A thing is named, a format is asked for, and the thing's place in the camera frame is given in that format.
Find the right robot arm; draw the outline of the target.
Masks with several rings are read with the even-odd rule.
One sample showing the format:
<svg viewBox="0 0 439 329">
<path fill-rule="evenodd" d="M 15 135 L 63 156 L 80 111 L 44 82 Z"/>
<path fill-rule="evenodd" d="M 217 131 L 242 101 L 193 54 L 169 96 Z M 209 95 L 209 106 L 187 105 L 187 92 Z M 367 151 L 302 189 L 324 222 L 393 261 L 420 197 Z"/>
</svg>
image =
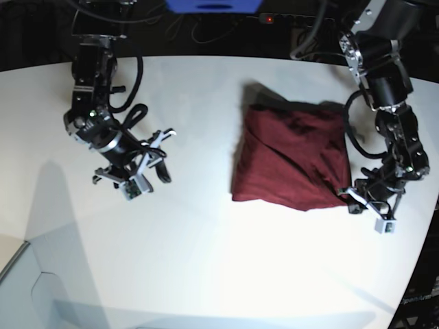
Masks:
<svg viewBox="0 0 439 329">
<path fill-rule="evenodd" d="M 112 95 L 126 91 L 112 82 L 118 67 L 114 43 L 127 38 L 127 25 L 147 19 L 133 18 L 134 1 L 70 1 L 69 5 L 75 9 L 71 33 L 80 44 L 71 67 L 74 86 L 71 107 L 63 117 L 65 130 L 108 161 L 107 167 L 95 170 L 94 184 L 109 180 L 128 199 L 151 193 L 146 169 L 155 169 L 161 182 L 171 182 L 161 144 L 175 131 L 158 130 L 143 140 L 131 132 L 148 113 L 145 104 L 133 103 L 143 78 L 140 53 L 135 55 L 137 74 L 127 99 L 120 106 L 110 103 Z"/>
</svg>

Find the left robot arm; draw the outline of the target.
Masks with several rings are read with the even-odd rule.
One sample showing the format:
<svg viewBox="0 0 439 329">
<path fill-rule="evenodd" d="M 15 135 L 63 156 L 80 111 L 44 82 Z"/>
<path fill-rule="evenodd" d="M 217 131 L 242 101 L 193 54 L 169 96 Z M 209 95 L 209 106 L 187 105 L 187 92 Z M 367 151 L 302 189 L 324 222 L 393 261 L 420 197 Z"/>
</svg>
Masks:
<svg viewBox="0 0 439 329">
<path fill-rule="evenodd" d="M 339 46 L 358 86 L 344 105 L 344 128 L 363 157 L 381 161 L 381 167 L 363 168 L 363 179 L 340 189 L 352 199 L 351 214 L 372 212 L 379 224 L 394 224 L 396 209 L 408 182 L 429 174 L 429 159 L 418 135 L 418 120 L 407 97 L 413 91 L 401 59 L 403 39 L 418 25 L 423 11 L 437 1 L 356 1 L 340 21 Z M 387 150 L 365 151 L 349 123 L 353 101 L 363 97 L 376 113 L 375 127 Z"/>
</svg>

